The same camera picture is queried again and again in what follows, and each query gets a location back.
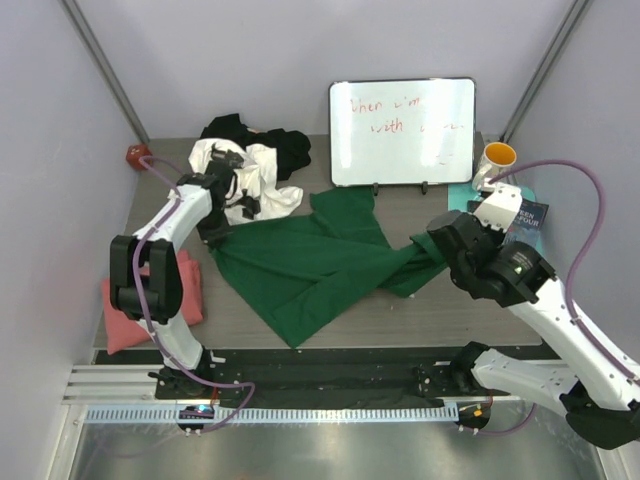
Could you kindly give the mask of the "Nineteen Eighty-Four book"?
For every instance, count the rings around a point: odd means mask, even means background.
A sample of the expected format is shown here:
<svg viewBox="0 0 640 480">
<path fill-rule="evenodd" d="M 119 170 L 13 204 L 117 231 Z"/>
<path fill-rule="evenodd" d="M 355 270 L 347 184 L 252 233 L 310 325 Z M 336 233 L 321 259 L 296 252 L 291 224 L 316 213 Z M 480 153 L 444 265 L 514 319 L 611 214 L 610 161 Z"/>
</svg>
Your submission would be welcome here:
<svg viewBox="0 0 640 480">
<path fill-rule="evenodd" d="M 536 247 L 549 206 L 523 199 L 519 213 L 510 225 L 504 242 L 521 242 Z"/>
</svg>

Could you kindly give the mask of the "white t-shirt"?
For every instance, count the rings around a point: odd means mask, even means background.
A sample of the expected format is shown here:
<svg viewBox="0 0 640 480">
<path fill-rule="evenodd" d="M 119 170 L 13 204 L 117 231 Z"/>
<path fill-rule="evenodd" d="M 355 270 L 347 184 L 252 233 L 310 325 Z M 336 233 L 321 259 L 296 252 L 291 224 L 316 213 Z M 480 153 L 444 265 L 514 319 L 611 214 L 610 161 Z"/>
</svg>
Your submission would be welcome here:
<svg viewBox="0 0 640 480">
<path fill-rule="evenodd" d="M 302 203 L 302 188 L 277 186 L 275 148 L 262 144 L 244 148 L 220 138 L 196 141 L 189 155 L 192 171 L 204 174 L 214 162 L 232 167 L 235 175 L 225 196 L 230 225 L 287 217 Z"/>
</svg>

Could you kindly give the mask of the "green t-shirt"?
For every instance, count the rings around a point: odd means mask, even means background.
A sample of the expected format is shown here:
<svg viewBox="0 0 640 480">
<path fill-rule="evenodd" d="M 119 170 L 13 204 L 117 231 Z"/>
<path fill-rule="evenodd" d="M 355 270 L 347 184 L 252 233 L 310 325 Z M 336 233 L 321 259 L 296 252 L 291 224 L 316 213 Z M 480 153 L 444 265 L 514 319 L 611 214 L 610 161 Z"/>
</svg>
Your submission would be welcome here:
<svg viewBox="0 0 640 480">
<path fill-rule="evenodd" d="M 368 187 L 310 197 L 311 213 L 239 225 L 210 254 L 224 280 L 296 348 L 376 289 L 407 298 L 446 268 L 425 231 L 394 249 Z"/>
</svg>

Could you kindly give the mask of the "white mug orange inside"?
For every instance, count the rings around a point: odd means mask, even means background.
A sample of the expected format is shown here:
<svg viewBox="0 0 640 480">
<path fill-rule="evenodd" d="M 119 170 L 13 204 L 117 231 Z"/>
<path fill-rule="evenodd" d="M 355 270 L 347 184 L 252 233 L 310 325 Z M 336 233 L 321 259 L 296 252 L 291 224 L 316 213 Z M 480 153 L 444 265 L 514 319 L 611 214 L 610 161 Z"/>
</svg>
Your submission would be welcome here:
<svg viewBox="0 0 640 480">
<path fill-rule="evenodd" d="M 503 142 L 488 143 L 478 162 L 477 171 L 472 180 L 472 188 L 481 191 L 485 183 L 517 161 L 517 153 L 513 147 Z"/>
</svg>

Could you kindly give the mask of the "white dry-erase board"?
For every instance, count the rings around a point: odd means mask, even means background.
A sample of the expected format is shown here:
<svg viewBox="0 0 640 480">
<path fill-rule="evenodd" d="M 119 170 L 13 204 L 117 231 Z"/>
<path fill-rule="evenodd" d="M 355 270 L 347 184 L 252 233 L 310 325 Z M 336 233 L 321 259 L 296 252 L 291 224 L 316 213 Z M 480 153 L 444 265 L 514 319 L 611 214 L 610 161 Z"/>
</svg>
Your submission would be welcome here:
<svg viewBox="0 0 640 480">
<path fill-rule="evenodd" d="M 466 183 L 475 124 L 470 77 L 335 82 L 329 88 L 331 182 Z"/>
</svg>

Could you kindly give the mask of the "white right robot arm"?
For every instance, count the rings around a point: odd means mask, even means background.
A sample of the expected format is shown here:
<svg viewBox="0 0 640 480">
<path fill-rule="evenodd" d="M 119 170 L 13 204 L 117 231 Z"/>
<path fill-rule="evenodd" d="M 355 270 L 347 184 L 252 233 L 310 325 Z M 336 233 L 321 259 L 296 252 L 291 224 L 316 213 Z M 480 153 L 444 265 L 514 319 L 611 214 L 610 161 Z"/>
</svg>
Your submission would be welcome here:
<svg viewBox="0 0 640 480">
<path fill-rule="evenodd" d="M 427 232 L 456 287 L 523 320 L 565 365 L 536 365 L 471 342 L 451 361 L 453 386 L 465 395 L 519 396 L 602 449 L 632 443 L 639 438 L 639 365 L 567 299 L 567 286 L 533 246 L 505 241 L 521 204 L 519 188 L 500 183 L 473 212 L 448 211 Z"/>
</svg>

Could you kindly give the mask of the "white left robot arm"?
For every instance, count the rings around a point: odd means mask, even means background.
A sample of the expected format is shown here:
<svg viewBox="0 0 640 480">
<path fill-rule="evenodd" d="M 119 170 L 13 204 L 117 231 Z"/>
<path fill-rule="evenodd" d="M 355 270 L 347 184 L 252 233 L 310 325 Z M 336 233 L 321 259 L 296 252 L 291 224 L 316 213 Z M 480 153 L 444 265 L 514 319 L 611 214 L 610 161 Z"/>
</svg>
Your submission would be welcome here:
<svg viewBox="0 0 640 480">
<path fill-rule="evenodd" d="M 144 327 L 171 372 L 180 372 L 179 388 L 190 398 L 205 397 L 213 385 L 211 360 L 191 333 L 182 313 L 183 282 L 177 253 L 196 231 L 207 246 L 231 233 L 226 204 L 238 189 L 240 154 L 218 147 L 202 168 L 182 172 L 173 181 L 155 168 L 162 160 L 143 156 L 139 164 L 169 188 L 167 203 L 146 225 L 110 244 L 110 302 Z"/>
</svg>

